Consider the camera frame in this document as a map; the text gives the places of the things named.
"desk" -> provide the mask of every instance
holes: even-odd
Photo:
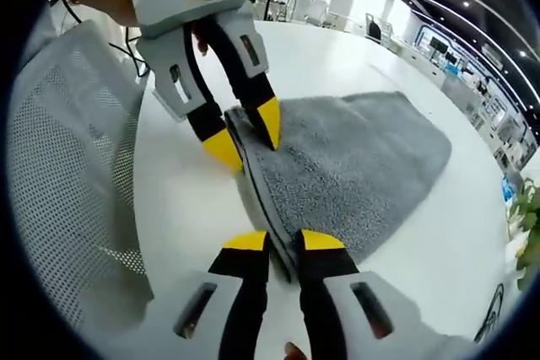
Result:
[[[430,195],[359,269],[378,273],[410,297],[439,333],[472,340],[505,263],[502,173],[488,147],[434,84],[387,49],[309,25],[256,26],[280,99],[400,90],[451,140],[450,161]],[[237,105],[215,55],[197,58],[222,109]],[[151,91],[139,119],[134,192],[139,244],[155,296],[188,271],[207,270],[226,240],[253,230],[233,177]],[[298,287],[271,269],[268,296],[256,358],[282,358],[287,340],[309,350]]]
[[[423,73],[424,76],[434,83],[438,89],[442,88],[442,84],[446,79],[446,74],[443,71],[431,63],[431,61],[422,55],[416,47],[398,39],[392,39],[392,43],[393,46],[398,48],[398,56]]]

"computer monitor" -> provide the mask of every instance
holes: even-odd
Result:
[[[454,56],[454,54],[452,54],[451,52],[447,52],[446,55],[445,55],[445,59],[451,63],[452,65],[456,65],[457,63],[457,58]]]
[[[431,42],[429,43],[429,45],[441,54],[446,54],[446,52],[448,51],[448,45],[440,41],[436,37],[431,38]]]

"chair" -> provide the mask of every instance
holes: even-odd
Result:
[[[305,22],[307,24],[321,27],[328,17],[328,3],[324,0],[311,0],[310,6],[305,14]]]
[[[22,244],[89,341],[137,325],[153,298],[133,211],[143,89],[86,21],[21,71],[8,114],[8,187]]]

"gray towel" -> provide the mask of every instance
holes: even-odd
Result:
[[[401,93],[290,99],[280,109],[275,152],[262,145],[242,109],[226,117],[293,275],[299,229],[339,238],[359,263],[429,194],[450,158],[446,136]]]

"rectangular slot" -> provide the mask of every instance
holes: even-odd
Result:
[[[184,309],[181,317],[176,322],[174,332],[184,339],[192,339],[197,328],[197,323],[201,319],[204,309],[208,301],[216,291],[217,285],[204,283],[197,292],[193,295],[191,301]]]
[[[370,286],[365,282],[352,284],[353,293],[358,299],[368,322],[371,331],[376,339],[384,339],[394,331],[390,318],[382,308],[381,303],[371,291]]]
[[[180,95],[182,101],[187,104],[192,99],[192,97],[187,90],[184,90],[180,83],[180,67],[178,65],[173,65],[172,67],[170,67],[169,72],[170,78],[172,79],[172,83],[175,85],[176,91]]]
[[[259,60],[259,56],[256,54],[255,47],[251,43],[250,37],[247,35],[242,35],[240,37],[242,44],[244,45],[244,48],[246,48],[247,55],[250,56],[251,62],[253,63],[254,67],[258,67],[261,65],[261,61]]]

